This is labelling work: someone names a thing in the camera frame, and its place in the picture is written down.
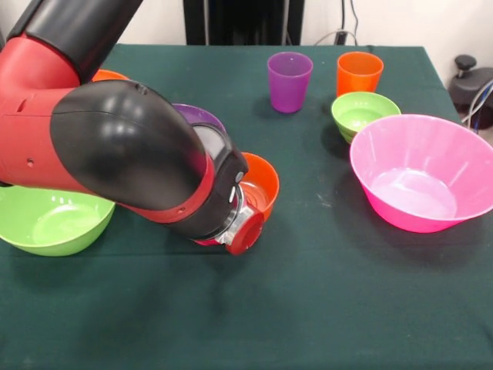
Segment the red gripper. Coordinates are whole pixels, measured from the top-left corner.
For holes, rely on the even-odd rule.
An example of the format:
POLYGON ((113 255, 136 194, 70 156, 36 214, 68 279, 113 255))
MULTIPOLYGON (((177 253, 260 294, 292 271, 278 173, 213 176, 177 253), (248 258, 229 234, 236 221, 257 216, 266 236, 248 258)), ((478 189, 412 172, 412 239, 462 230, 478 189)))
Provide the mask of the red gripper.
POLYGON ((262 213, 241 213, 224 235, 224 244, 229 253, 239 255, 257 241, 264 224, 262 213))

